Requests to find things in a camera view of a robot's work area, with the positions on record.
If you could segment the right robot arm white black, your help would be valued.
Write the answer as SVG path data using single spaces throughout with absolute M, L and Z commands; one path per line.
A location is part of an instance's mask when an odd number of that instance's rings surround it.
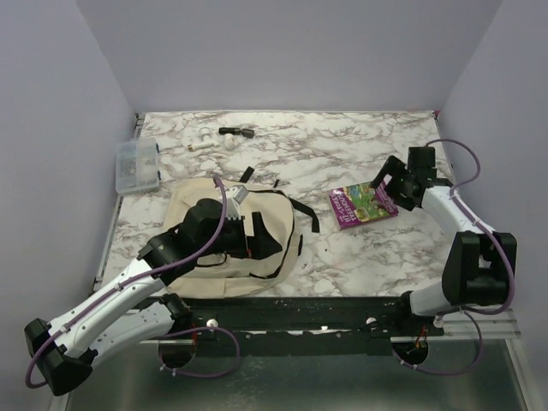
M 425 211 L 452 241 L 441 279 L 398 301 L 394 325 L 406 336 L 422 329 L 425 317 L 459 310 L 502 313 L 515 295 L 516 238 L 478 217 L 457 185 L 438 176 L 435 157 L 430 145 L 411 147 L 407 161 L 388 157 L 371 183 L 383 187 L 397 206 Z

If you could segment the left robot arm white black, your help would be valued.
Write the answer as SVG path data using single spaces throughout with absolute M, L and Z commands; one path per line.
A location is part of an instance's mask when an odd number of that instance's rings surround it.
M 299 252 L 291 201 L 277 190 L 239 188 L 187 205 L 128 266 L 79 306 L 24 330 L 31 370 L 55 396 L 81 385 L 102 360 L 131 343 L 183 337 L 186 299 L 250 295 L 282 281 Z

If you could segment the Treehouse book purple cover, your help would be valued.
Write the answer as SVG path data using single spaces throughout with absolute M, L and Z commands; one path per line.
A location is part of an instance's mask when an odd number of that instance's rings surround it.
M 331 209 L 339 229 L 350 229 L 399 214 L 394 200 L 382 182 L 372 188 L 369 182 L 334 188 L 328 192 Z

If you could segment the beige student backpack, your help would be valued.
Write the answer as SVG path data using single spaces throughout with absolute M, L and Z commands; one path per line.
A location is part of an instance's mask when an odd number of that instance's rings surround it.
M 223 181 L 231 189 L 247 190 L 240 203 L 245 234 L 252 241 L 274 240 L 281 248 L 263 259 L 238 259 L 225 251 L 202 255 L 197 266 L 166 289 L 181 298 L 222 299 L 253 295 L 283 282 L 296 267 L 302 235 L 295 212 L 304 205 L 278 188 L 250 182 Z

